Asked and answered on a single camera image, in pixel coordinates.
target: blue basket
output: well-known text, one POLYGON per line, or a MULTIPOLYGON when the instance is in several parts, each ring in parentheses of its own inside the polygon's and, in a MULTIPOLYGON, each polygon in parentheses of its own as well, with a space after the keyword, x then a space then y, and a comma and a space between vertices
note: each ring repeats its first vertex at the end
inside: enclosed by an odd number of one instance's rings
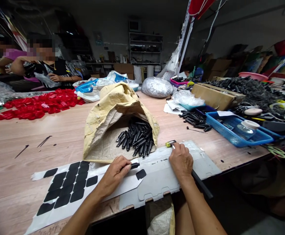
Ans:
POLYGON ((236 147, 241 148, 246 146, 262 145, 273 141, 273 138, 270 135, 261 130, 257 130, 256 134, 253 135, 251 139, 245 140, 216 120, 224 120, 224 123, 232 127, 236 127, 237 124, 242 122, 242 119, 237 116, 220 117, 217 112, 206 113, 206 116, 206 122, 236 147))
MULTIPOLYGON (((242 117, 238 117, 238 118, 241 119, 242 121, 246 120, 245 118, 242 118, 242 117)), ((270 131, 267 128, 264 128, 262 126, 260 126, 258 129, 260 129, 261 131, 263 131, 266 134, 268 134, 269 136, 271 136, 274 139, 274 141, 285 139, 285 135, 279 135, 279 134, 274 133, 274 132, 272 132, 272 131, 270 131)))

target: white bottle cap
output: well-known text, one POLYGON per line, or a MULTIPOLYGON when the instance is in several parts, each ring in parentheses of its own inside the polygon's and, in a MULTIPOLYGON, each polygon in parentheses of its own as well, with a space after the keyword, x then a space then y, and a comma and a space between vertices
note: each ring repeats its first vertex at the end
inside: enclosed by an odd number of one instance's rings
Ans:
POLYGON ((257 130, 258 127, 260 127, 260 125, 258 123, 255 123, 255 122, 249 121, 249 120, 244 120, 241 122, 241 124, 243 126, 250 128, 250 129, 253 129, 253 130, 257 130))

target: wooden table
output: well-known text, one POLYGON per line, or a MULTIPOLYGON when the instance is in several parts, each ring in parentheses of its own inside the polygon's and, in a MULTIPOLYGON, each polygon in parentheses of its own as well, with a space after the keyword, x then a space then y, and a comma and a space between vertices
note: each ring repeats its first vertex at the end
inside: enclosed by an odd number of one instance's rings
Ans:
MULTIPOLYGON (((172 139, 177 142, 192 140, 204 149, 222 171, 268 153, 259 146, 255 149, 236 148, 215 130, 207 134, 187 130, 188 124, 183 123, 177 115, 163 112, 165 99, 155 99, 140 91, 137 94, 159 122, 158 147, 172 139)), ((33 121, 0 121, 0 235, 24 234, 37 213, 48 190, 50 178, 31 181, 30 176, 34 172, 82 159, 85 120, 95 104, 76 106, 58 114, 46 114, 33 121), (49 135, 52 137, 37 148, 49 135), (25 145, 29 147, 15 159, 25 145)), ((102 203, 98 211, 93 222, 118 213, 119 197, 102 203)), ((56 234, 68 219, 56 223, 58 229, 51 225, 34 234, 56 234)))

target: scissors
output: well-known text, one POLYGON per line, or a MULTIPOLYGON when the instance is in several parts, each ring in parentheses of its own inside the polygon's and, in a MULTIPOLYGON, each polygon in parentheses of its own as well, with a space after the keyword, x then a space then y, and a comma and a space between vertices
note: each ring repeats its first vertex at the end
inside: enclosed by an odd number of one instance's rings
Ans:
POLYGON ((277 147, 268 146, 268 145, 262 145, 264 148, 266 148, 273 156, 278 158, 285 158, 285 152, 277 147))

